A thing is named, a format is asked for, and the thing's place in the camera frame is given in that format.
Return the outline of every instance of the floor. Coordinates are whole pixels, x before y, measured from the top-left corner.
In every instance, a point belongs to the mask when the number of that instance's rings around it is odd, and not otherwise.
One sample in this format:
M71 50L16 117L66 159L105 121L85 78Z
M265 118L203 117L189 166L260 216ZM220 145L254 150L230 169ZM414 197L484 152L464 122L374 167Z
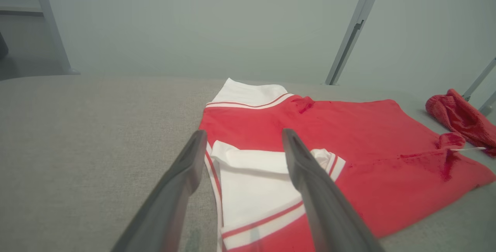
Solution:
M0 15L0 33L9 48L0 81L64 74L44 17Z

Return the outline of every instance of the red fabric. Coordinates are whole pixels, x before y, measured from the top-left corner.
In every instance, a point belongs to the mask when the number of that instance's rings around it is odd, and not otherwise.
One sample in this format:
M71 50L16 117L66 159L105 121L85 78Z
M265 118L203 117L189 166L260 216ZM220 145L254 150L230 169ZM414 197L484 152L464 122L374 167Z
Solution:
M437 121L453 132L459 132L474 146L485 147L485 152L496 157L496 126L470 105L457 91L432 96L425 109Z
M294 129L309 150L325 148L346 161L336 184L377 237L496 180L484 165L450 150L463 147L459 134L432 132L393 100L315 102L294 95L267 109L208 107L200 124L211 145L220 140L239 149L278 152L284 128ZM234 250L310 251L304 219Z

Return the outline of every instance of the red towel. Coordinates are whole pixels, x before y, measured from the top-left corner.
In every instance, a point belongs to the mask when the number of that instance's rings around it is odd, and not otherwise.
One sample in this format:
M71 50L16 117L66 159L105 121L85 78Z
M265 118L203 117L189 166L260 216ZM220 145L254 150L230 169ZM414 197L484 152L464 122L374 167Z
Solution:
M485 152L496 157L496 126L470 105L457 91L432 96L425 104L431 116L453 132L459 132L474 146L485 147Z

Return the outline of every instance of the gray couch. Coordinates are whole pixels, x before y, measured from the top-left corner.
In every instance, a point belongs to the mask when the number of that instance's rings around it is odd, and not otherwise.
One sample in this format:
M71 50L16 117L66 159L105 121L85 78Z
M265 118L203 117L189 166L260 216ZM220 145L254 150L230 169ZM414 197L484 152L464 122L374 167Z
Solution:
M223 82L83 76L0 82L0 251L109 251ZM391 98L434 132L447 131L427 115L425 100L407 93L282 85L315 100ZM482 152L465 154L496 171ZM204 170L180 250L215 251L216 220ZM381 243L387 251L495 251L495 233L493 183Z

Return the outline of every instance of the gray wall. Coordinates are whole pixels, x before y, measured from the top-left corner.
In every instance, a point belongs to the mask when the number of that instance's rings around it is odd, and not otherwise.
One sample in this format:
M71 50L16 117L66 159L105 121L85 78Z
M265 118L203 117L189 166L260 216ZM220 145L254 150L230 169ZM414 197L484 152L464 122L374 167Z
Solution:
M50 0L82 74L322 83L358 0Z
M495 24L496 0L377 0L338 83L422 100L463 93L496 56ZM477 104L496 90L496 75L487 82L492 89L477 91Z

